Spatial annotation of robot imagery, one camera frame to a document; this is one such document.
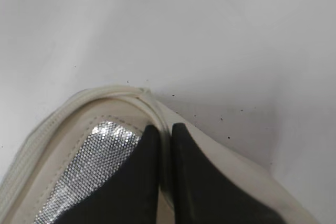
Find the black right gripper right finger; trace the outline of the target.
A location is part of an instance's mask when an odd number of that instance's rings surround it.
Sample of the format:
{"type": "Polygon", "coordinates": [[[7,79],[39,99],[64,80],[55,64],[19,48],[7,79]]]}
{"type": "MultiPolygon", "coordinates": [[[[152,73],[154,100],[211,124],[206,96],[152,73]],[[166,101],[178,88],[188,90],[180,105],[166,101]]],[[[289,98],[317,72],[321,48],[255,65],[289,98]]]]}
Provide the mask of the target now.
{"type": "Polygon", "coordinates": [[[173,125],[171,149],[176,223],[273,222],[273,211],[222,175],[185,124],[173,125]]]}

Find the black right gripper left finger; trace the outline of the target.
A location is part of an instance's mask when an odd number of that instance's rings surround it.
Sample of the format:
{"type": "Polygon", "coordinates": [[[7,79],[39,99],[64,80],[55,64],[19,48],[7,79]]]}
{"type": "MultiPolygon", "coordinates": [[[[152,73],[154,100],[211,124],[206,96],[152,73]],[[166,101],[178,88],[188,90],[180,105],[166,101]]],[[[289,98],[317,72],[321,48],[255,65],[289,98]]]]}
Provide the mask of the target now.
{"type": "Polygon", "coordinates": [[[122,167],[81,205],[79,223],[155,223],[159,133],[150,125],[122,167]]]}

